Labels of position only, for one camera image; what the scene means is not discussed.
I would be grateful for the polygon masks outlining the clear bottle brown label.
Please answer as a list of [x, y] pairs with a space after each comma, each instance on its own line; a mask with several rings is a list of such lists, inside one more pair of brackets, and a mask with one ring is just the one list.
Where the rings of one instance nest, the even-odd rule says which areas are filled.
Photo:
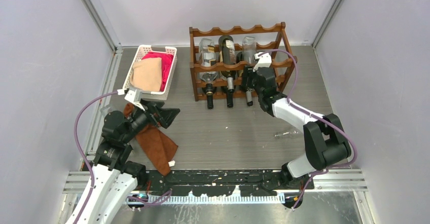
[[[203, 38], [199, 43], [199, 62], [202, 67], [211, 67], [216, 64], [216, 53], [214, 42], [211, 39]], [[212, 84], [217, 78], [216, 71], [205, 71], [199, 73], [199, 78], [205, 83]]]

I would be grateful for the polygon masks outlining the green bottle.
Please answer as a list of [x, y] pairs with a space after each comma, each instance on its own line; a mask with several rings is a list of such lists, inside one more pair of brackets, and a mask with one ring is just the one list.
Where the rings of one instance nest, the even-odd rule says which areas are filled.
[[[224, 65], [236, 64], [236, 52], [233, 38], [229, 35], [223, 35], [219, 38], [219, 59]], [[227, 82], [227, 93], [233, 94], [235, 91], [234, 79], [236, 76], [235, 70], [225, 70], [220, 72], [221, 79]]]

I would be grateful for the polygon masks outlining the dark bottle white label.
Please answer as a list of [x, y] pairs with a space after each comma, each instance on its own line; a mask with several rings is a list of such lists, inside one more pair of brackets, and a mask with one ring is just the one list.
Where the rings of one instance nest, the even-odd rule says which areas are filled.
[[234, 95], [234, 92], [235, 92], [235, 88], [229, 89], [228, 87], [224, 87], [223, 90], [224, 90], [224, 92], [226, 94], [226, 105], [227, 105], [227, 108], [232, 108], [234, 106], [233, 95]]

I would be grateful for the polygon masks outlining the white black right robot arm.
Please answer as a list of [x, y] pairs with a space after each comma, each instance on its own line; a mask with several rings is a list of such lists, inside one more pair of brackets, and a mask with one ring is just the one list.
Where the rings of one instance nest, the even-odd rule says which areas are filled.
[[286, 188], [294, 189], [301, 177], [332, 167], [352, 155], [339, 117], [309, 111], [279, 92], [273, 69], [247, 65], [241, 84], [257, 93], [264, 112], [286, 121], [304, 137], [304, 154], [281, 167], [281, 181]]

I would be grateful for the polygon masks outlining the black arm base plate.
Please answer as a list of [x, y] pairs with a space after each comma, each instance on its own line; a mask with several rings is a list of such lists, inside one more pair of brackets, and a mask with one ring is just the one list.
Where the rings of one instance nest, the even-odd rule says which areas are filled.
[[231, 196], [235, 189], [242, 197], [275, 196], [278, 191], [301, 191], [309, 179], [308, 175], [292, 179], [276, 169], [172, 170], [166, 176], [149, 170], [147, 177], [136, 191], [154, 195], [172, 191], [173, 196], [196, 197]]

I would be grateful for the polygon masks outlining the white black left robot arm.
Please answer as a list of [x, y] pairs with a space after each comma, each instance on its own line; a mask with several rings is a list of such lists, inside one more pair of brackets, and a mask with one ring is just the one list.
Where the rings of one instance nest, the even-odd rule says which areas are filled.
[[67, 223], [111, 223], [133, 190], [148, 183], [145, 165], [130, 161], [130, 144], [138, 133], [150, 126], [168, 128], [180, 113], [163, 108], [163, 102], [142, 101], [128, 112], [114, 110], [104, 117], [102, 142], [97, 148], [90, 178]]

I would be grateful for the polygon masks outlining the dark wine bottle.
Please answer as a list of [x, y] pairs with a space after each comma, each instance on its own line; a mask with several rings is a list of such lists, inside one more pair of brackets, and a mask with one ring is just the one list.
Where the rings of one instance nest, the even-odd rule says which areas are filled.
[[[243, 53], [240, 51], [236, 55], [236, 63], [239, 63], [240, 61], [244, 61]], [[246, 98], [246, 104], [247, 106], [253, 106], [253, 100], [252, 100], [252, 92], [248, 89], [243, 88], [242, 86], [239, 86], [240, 90], [245, 93]]]

